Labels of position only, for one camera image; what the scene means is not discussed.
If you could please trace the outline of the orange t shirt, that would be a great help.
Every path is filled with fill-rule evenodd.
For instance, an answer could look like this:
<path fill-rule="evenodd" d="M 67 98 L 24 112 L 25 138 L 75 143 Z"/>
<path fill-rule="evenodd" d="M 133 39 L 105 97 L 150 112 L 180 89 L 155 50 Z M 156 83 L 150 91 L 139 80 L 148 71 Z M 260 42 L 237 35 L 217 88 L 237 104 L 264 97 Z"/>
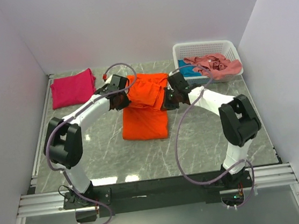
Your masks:
<path fill-rule="evenodd" d="M 123 109 L 124 140 L 166 139 L 169 135 L 167 111 L 162 110 L 168 74 L 128 75 L 134 85 L 129 89 L 129 106 Z"/>

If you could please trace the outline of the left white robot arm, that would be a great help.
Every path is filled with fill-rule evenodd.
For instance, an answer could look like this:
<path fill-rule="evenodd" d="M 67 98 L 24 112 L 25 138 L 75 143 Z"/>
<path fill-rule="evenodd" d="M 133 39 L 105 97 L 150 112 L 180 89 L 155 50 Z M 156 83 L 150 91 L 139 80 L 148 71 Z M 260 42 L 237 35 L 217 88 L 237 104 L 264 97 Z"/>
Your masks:
<path fill-rule="evenodd" d="M 75 201 L 83 207 L 97 199 L 92 182 L 79 165 L 83 155 L 83 133 L 103 114 L 129 105 L 128 86 L 128 78 L 111 75 L 85 104 L 63 118 L 52 118 L 47 126 L 43 149 L 47 163 L 52 170 L 64 175 L 70 190 L 75 193 Z"/>

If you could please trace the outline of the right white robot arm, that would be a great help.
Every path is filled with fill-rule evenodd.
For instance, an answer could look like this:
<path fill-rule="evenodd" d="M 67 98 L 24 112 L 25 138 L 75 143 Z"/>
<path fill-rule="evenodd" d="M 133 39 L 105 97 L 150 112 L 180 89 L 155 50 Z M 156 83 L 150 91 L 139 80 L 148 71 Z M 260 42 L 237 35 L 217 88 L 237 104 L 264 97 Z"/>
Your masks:
<path fill-rule="evenodd" d="M 229 189 L 235 188 L 243 180 L 249 147 L 261 130 L 261 121 L 248 97 L 227 96 L 213 92 L 198 84 L 189 85 L 181 73 L 167 78 L 169 88 L 165 89 L 162 107 L 166 110 L 178 109 L 180 103 L 190 107 L 198 106 L 220 117 L 223 134 L 228 141 L 226 157 L 221 165 L 221 174 L 213 180 L 198 182 L 185 174 L 180 166 L 178 148 L 175 158 L 181 174 L 196 185 L 210 185 L 219 180 Z"/>

